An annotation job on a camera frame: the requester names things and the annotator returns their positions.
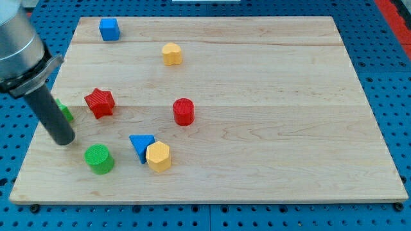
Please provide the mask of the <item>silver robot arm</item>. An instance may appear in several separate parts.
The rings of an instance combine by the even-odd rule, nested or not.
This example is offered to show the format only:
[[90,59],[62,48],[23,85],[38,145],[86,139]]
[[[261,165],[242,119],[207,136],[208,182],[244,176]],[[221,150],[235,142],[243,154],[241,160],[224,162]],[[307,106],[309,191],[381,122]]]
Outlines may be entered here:
[[75,138],[46,86],[46,79],[63,62],[62,55],[50,53],[21,2],[1,0],[1,92],[24,98],[58,145]]

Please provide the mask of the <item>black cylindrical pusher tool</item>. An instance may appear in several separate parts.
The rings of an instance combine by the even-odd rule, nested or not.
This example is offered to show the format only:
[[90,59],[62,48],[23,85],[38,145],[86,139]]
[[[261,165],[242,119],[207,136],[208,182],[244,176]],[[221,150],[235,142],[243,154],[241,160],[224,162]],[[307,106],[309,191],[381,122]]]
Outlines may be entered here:
[[63,146],[74,140],[74,130],[45,84],[23,98],[56,144]]

